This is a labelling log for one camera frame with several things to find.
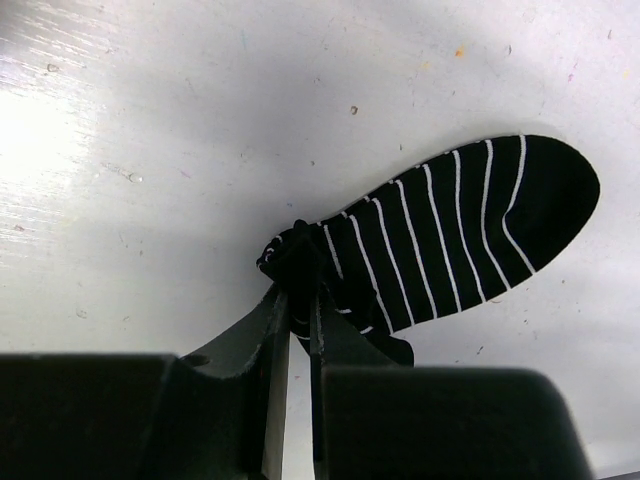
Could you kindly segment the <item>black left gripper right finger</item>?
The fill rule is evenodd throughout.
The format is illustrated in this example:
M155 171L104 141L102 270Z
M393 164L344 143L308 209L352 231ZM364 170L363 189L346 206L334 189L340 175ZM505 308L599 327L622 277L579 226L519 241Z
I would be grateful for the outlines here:
M406 367L318 294L310 312L319 479L588 479L564 399L526 369Z

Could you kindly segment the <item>black white striped sock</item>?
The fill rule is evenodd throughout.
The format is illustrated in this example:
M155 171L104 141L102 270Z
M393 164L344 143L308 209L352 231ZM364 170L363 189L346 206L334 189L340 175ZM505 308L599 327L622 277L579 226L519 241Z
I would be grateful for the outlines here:
M290 300L310 343L309 310L329 297L401 365L396 333L483 304L554 260L593 214L598 176L576 149L539 135L479 140L421 162L337 214L277 234L258 269Z

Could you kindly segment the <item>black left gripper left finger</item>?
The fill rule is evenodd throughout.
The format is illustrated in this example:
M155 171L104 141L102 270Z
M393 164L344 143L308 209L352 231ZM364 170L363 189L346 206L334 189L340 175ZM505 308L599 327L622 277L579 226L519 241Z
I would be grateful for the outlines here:
M289 352L277 288L185 356L5 354L5 479L278 479Z

